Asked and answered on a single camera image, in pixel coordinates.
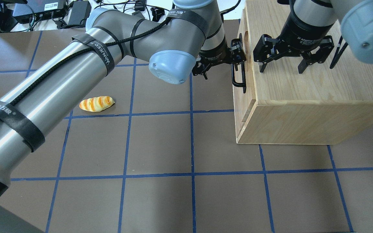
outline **wooden surface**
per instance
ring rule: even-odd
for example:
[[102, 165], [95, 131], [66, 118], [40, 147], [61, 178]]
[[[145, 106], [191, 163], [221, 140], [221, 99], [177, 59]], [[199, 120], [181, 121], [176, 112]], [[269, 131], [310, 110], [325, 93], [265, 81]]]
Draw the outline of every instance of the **wooden surface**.
[[[234, 87], [237, 143], [337, 144], [373, 124], [373, 65], [359, 62], [349, 46], [332, 70], [335, 49], [303, 74], [301, 57], [281, 58], [259, 72], [253, 49], [262, 34], [280, 34], [289, 12], [273, 0], [246, 1], [239, 33], [248, 87], [246, 94]], [[338, 22], [328, 34], [337, 43]]]

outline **wooden box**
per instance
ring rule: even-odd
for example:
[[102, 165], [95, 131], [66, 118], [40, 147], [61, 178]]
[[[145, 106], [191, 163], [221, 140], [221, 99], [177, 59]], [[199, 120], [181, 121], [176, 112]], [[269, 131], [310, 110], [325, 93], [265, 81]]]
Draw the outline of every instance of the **wooden box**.
[[[237, 143], [338, 144], [373, 124], [373, 65], [359, 62], [349, 46], [332, 70], [335, 49], [303, 74], [297, 70], [301, 57], [281, 58], [259, 72], [253, 49], [262, 34], [280, 35], [289, 12], [275, 0], [246, 1], [238, 33], [247, 56], [247, 92], [233, 90]], [[338, 22], [328, 34], [336, 46]], [[240, 81], [241, 71], [235, 76]]]

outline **wooden cabinet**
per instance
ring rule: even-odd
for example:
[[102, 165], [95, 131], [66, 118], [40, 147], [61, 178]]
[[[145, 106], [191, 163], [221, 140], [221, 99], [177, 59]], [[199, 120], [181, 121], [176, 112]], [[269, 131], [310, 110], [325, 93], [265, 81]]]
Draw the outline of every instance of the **wooden cabinet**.
[[[237, 143], [338, 144], [373, 124], [373, 65], [359, 62], [348, 48], [334, 69], [333, 49], [323, 64], [299, 74], [302, 58], [270, 62], [264, 73], [253, 61], [262, 34], [280, 35], [290, 12], [275, 0], [247, 0], [239, 33], [247, 56], [247, 91], [234, 87]], [[328, 34], [335, 46], [336, 22]], [[241, 80], [241, 71], [235, 73]]]

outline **tiled floor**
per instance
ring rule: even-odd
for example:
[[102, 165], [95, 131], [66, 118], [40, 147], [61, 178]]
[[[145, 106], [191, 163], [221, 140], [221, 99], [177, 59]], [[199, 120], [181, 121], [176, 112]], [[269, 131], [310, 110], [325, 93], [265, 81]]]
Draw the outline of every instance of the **tiled floor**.
[[[0, 97], [79, 32], [0, 34]], [[116, 104], [74, 108], [0, 205], [49, 233], [373, 233], [373, 126], [335, 146], [237, 145], [228, 65], [170, 85], [147, 64], [118, 64], [87, 95]]]

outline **toy croissant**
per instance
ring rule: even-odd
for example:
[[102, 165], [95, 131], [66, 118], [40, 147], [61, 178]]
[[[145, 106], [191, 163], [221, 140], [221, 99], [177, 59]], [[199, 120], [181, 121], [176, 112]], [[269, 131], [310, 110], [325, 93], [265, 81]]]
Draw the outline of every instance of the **toy croissant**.
[[79, 107], [84, 111], [101, 112], [112, 106], [115, 101], [110, 96], [99, 96], [89, 99], [84, 99], [80, 102]]

